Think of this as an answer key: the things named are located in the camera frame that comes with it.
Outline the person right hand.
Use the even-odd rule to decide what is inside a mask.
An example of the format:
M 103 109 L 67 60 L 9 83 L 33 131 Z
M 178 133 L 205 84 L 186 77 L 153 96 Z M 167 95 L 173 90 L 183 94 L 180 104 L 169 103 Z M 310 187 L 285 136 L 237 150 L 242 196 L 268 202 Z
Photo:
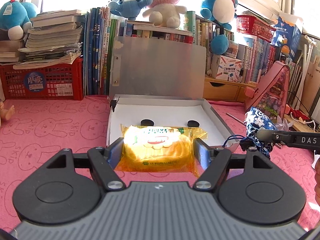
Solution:
M 320 159 L 317 160 L 315 165 L 315 200 L 320 205 Z

